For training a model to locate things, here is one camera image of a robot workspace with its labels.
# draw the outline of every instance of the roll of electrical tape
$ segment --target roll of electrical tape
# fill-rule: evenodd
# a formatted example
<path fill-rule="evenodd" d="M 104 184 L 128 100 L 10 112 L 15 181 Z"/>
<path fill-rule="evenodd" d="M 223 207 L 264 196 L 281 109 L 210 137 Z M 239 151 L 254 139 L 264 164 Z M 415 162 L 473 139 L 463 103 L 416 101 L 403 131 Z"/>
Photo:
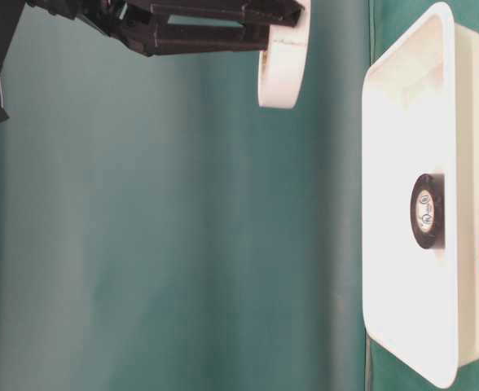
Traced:
<path fill-rule="evenodd" d="M 411 229 L 422 248 L 444 247 L 444 176 L 421 175 L 411 193 Z"/>

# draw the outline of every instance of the black robotic arm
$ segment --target black robotic arm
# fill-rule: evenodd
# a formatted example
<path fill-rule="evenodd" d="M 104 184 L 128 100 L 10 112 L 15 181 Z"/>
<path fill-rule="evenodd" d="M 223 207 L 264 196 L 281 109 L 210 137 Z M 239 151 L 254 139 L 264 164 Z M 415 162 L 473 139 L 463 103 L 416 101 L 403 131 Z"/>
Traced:
<path fill-rule="evenodd" d="M 82 20 L 145 56 L 265 51 L 270 26 L 294 27 L 303 10 L 296 0 L 0 0 L 0 72 L 26 3 Z M 173 24 L 173 15 L 237 25 Z M 0 121 L 6 119 L 0 88 Z"/>

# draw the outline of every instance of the tape label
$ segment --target tape label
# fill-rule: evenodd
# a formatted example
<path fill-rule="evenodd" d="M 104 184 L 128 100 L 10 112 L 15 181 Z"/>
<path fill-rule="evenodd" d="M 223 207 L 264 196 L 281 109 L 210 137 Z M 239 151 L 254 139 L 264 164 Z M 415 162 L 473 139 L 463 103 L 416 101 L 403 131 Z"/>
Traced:
<path fill-rule="evenodd" d="M 424 233 L 432 229 L 435 217 L 434 209 L 432 195 L 429 194 L 429 191 L 422 190 L 417 196 L 415 215 L 417 216 L 417 224 Z"/>

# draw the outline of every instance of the green fabric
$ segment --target green fabric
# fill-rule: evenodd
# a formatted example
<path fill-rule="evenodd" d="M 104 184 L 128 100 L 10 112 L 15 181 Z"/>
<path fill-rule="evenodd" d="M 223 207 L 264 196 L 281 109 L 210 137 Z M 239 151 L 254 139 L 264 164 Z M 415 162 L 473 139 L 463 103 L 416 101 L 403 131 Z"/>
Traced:
<path fill-rule="evenodd" d="M 375 31 L 375 59 L 378 58 L 426 9 L 434 3 L 429 0 L 373 0 Z M 479 32 L 479 0 L 448 1 L 455 20 Z M 392 354 L 371 345 L 373 360 L 373 391 L 436 389 Z M 453 390 L 479 391 L 479 361 L 459 370 Z"/>
<path fill-rule="evenodd" d="M 313 2 L 294 111 L 257 54 L 147 59 L 27 8 L 4 69 L 0 390 L 358 390 L 368 9 Z"/>

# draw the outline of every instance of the white tray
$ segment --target white tray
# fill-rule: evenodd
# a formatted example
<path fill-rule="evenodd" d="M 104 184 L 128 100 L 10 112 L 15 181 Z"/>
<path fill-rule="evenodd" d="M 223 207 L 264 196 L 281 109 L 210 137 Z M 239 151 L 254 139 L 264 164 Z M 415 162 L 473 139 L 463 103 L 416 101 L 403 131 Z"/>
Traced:
<path fill-rule="evenodd" d="M 443 174 L 444 249 L 410 222 L 421 174 Z M 479 34 L 430 7 L 363 87 L 363 313 L 371 338 L 439 388 L 479 359 Z"/>

